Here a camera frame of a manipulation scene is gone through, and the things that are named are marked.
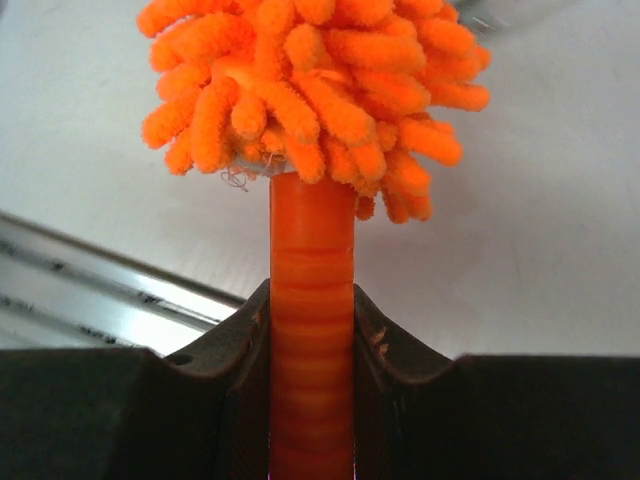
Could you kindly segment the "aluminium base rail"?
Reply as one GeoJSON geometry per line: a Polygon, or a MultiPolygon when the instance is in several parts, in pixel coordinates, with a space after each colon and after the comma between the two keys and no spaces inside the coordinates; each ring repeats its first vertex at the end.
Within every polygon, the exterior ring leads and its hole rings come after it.
{"type": "Polygon", "coordinates": [[[1,216],[4,348],[133,346],[165,356],[242,303],[21,218],[1,216]]]}

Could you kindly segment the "orange microfiber duster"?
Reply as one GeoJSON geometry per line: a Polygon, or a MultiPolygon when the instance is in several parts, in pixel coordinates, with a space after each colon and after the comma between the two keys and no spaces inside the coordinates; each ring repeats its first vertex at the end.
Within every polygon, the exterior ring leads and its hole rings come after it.
{"type": "Polygon", "coordinates": [[[491,52],[448,1],[151,1],[136,23],[147,146],[175,175],[270,180],[269,473],[350,479],[354,223],[429,219],[421,159],[463,155],[429,108],[486,108],[491,52]]]}

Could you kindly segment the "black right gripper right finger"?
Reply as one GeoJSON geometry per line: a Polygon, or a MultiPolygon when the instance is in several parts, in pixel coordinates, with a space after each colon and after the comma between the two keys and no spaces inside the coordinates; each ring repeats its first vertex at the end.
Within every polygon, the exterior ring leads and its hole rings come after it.
{"type": "Polygon", "coordinates": [[[450,359],[355,293],[360,479],[635,479],[639,361],[450,359]]]}

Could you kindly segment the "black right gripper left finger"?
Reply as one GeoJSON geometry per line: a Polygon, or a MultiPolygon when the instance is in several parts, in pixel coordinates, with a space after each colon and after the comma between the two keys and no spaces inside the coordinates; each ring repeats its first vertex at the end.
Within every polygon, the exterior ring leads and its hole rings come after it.
{"type": "Polygon", "coordinates": [[[5,479],[264,479],[269,287],[189,345],[1,355],[5,479]]]}

